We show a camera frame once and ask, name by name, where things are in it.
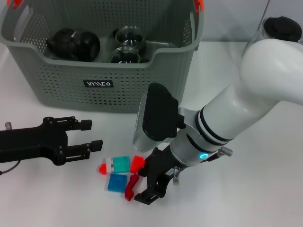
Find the black cable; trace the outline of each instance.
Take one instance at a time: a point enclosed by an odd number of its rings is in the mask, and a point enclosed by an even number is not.
[[[9,171],[12,171],[14,168],[16,168],[19,164],[20,164],[21,160],[19,160],[12,168],[8,169],[8,170],[5,170],[5,171],[0,171],[0,175],[2,174],[6,174],[8,173]]]

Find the gray plastic basket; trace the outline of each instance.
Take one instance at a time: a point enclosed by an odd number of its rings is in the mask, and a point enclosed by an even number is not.
[[[1,14],[0,41],[43,104],[137,112],[152,82],[165,85],[182,100],[203,30],[203,12],[196,12],[194,0],[23,0],[16,9],[12,4]],[[138,26],[146,34],[150,62],[106,63],[115,49],[113,30],[126,25]],[[48,51],[46,39],[64,27],[99,36],[101,51],[94,62],[58,60]],[[110,87],[85,86],[94,80]]]

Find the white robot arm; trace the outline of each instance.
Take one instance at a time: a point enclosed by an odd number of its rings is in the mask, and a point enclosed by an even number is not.
[[[177,113],[178,102],[164,86],[149,87],[140,105],[134,146],[145,152],[172,139],[163,151],[155,148],[138,172],[148,177],[148,188],[135,200],[149,205],[165,195],[172,178],[178,182],[185,168],[231,156],[224,145],[279,101],[303,105],[303,45],[275,39],[255,43],[243,56],[240,77],[240,83],[228,86],[200,111],[179,108]]]

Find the blue led light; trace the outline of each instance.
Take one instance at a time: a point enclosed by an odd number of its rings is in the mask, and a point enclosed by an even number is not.
[[[205,159],[205,158],[207,158],[208,156],[209,156],[209,154],[201,154],[201,155],[200,155],[200,158],[201,158],[201,159]]]

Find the basket logo text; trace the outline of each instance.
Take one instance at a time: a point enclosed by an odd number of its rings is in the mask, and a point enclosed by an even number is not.
[[[108,79],[108,80],[83,80],[84,86],[85,87],[114,87],[113,81]]]

